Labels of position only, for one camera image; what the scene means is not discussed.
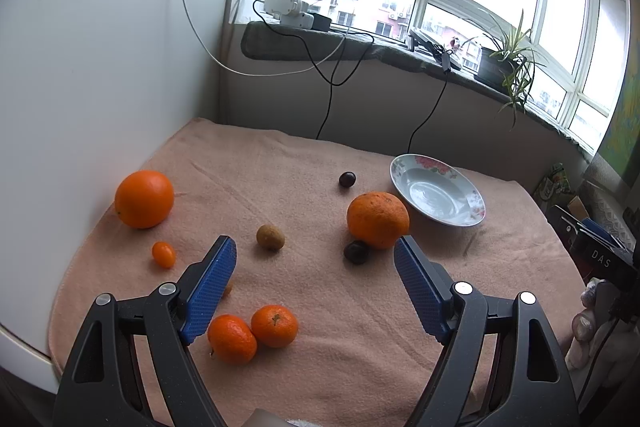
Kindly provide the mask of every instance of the window sill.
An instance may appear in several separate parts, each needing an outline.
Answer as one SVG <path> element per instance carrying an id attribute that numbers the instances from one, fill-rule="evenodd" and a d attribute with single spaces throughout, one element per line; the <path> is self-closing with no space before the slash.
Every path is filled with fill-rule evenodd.
<path id="1" fill-rule="evenodd" d="M 289 27 L 283 28 L 282 31 L 304 38 L 316 60 L 321 60 L 331 53 L 342 39 L 342 36 L 337 33 L 323 33 Z M 409 73 L 425 73 L 439 80 L 448 78 L 449 82 L 453 84 L 467 87 L 497 102 L 509 102 L 509 98 L 505 94 L 479 82 L 469 71 L 451 70 L 451 72 L 445 76 L 442 67 L 430 55 L 410 52 L 399 43 L 390 42 L 388 39 L 380 38 L 380 36 L 375 37 L 376 41 L 369 51 L 367 51 L 364 60 L 377 59 L 380 60 L 380 62 L 394 66 L 400 70 L 408 71 Z M 350 45 L 346 47 L 342 60 L 359 60 L 371 42 L 369 37 L 364 35 L 350 34 L 347 36 L 347 40 Z M 248 23 L 240 46 L 242 54 L 253 60 L 308 61 L 308 55 L 302 47 L 302 44 L 292 42 L 287 38 L 276 37 L 270 29 L 265 28 L 263 22 Z M 532 120 L 537 121 L 540 125 L 555 131 L 573 143 L 587 161 L 590 161 L 593 157 L 593 152 L 588 150 L 583 144 L 580 144 L 572 134 L 561 128 L 558 123 L 550 117 L 546 117 L 542 114 L 542 111 L 537 110 L 532 104 L 527 103 L 526 115 Z"/>

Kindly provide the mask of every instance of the blue gripper pad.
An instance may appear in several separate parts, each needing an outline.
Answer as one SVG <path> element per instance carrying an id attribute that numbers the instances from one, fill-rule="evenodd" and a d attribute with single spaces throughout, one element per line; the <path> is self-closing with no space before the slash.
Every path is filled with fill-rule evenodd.
<path id="1" fill-rule="evenodd" d="M 191 344 L 207 331 L 235 267 L 236 242 L 223 235 L 202 261 L 188 266 L 180 277 L 180 293 L 186 292 L 186 320 L 180 328 L 185 344 Z"/>
<path id="2" fill-rule="evenodd" d="M 451 293 L 446 289 L 446 283 L 411 236 L 401 237 L 396 242 L 394 263 L 424 331 L 443 344 L 451 331 L 447 324 Z"/>

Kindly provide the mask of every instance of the bed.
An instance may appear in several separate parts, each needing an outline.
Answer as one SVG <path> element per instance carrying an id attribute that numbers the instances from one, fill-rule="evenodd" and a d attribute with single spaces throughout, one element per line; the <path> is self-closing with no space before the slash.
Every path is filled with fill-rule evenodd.
<path id="1" fill-rule="evenodd" d="M 376 252 L 361 266 L 342 255 L 351 241 L 345 220 L 351 200 L 370 190 L 394 192 L 390 160 L 276 131 L 191 121 L 145 165 L 174 184 L 169 218 L 152 229 L 133 230 L 110 208 L 68 267 L 50 320 L 54 365 L 59 371 L 64 367 L 95 296 L 146 295 L 177 280 L 219 235 L 229 235 L 238 245 L 238 263 L 233 290 L 216 314 L 248 321 L 265 304 L 283 304 L 298 316 L 300 332 L 285 349 L 259 347 L 242 367 L 211 357 L 205 335 L 191 345 L 226 422 L 239 426 L 263 408 L 324 427 L 401 427 L 442 346 L 422 330 L 390 250 Z M 337 182 L 344 171 L 357 175 L 348 190 Z M 454 280 L 467 280 L 486 295 L 514 298 L 523 290 L 537 295 L 561 346 L 568 348 L 584 286 L 553 229 L 517 183 L 462 172 L 484 198 L 484 221 L 457 229 L 409 208 L 411 234 Z M 278 253 L 265 252 L 255 241 L 265 223 L 286 235 Z M 169 270 L 151 260 L 156 241 L 177 251 Z M 154 417 L 170 424 L 148 348 L 144 340 L 136 342 Z M 469 409 L 482 400 L 491 359 L 487 337 Z"/>

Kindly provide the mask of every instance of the plate rim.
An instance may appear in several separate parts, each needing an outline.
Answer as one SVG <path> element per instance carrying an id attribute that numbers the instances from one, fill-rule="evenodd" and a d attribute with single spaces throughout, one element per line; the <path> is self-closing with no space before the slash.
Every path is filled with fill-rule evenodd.
<path id="1" fill-rule="evenodd" d="M 454 171 L 457 175 L 462 176 L 466 181 L 469 182 L 469 184 L 476 190 L 476 192 L 478 193 L 478 196 L 480 196 L 480 200 L 482 201 L 482 206 L 484 207 L 484 215 L 481 217 L 481 219 L 476 222 L 476 223 L 472 223 L 470 225 L 461 225 L 459 223 L 452 223 L 450 221 L 443 221 L 442 219 L 438 219 L 437 217 L 434 216 L 430 216 L 430 214 L 427 214 L 424 210 L 422 210 L 421 208 L 418 208 L 418 206 L 416 206 L 414 204 L 413 201 L 409 200 L 408 198 L 404 197 L 404 194 L 402 194 L 402 191 L 398 188 L 398 184 L 396 184 L 396 180 L 393 177 L 393 174 L 391 172 L 391 169 L 395 163 L 396 160 L 398 160 L 399 158 L 403 158 L 405 156 L 412 156 L 412 157 L 416 157 L 416 156 L 420 156 L 422 158 L 428 158 L 430 160 L 434 160 L 436 162 L 442 163 L 444 166 L 447 166 L 449 169 L 451 169 L 452 171 Z M 468 229 L 469 227 L 475 227 L 476 225 L 479 225 L 480 223 L 482 223 L 484 221 L 484 218 L 486 217 L 486 203 L 484 203 L 484 198 L 482 197 L 482 194 L 480 193 L 480 190 L 478 190 L 478 187 L 476 187 L 474 185 L 474 183 L 467 178 L 462 172 L 460 172 L 458 169 L 456 169 L 455 167 L 452 167 L 451 165 L 444 163 L 444 161 L 442 160 L 438 160 L 437 158 L 433 158 L 431 156 L 426 156 L 424 154 L 415 154 L 415 153 L 405 153 L 405 154 L 401 154 L 396 156 L 395 158 L 393 158 L 391 160 L 391 163 L 389 163 L 389 177 L 391 178 L 391 182 L 394 184 L 394 187 L 396 188 L 396 191 L 398 192 L 398 194 L 400 194 L 400 197 L 406 201 L 407 203 L 409 203 L 412 207 L 415 208 L 415 210 L 417 210 L 418 212 L 420 212 L 423 216 L 428 217 L 429 219 L 433 219 L 434 221 L 438 222 L 438 223 L 442 223 L 443 225 L 447 225 L 449 227 L 461 227 L 464 229 Z"/>

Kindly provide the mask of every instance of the white device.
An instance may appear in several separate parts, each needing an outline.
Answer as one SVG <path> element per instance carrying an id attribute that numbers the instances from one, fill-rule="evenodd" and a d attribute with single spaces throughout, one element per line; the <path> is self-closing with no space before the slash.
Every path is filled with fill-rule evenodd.
<path id="1" fill-rule="evenodd" d="M 311 29 L 314 16 L 307 13 L 309 3 L 303 0 L 264 0 L 264 11 L 280 15 L 280 25 Z"/>

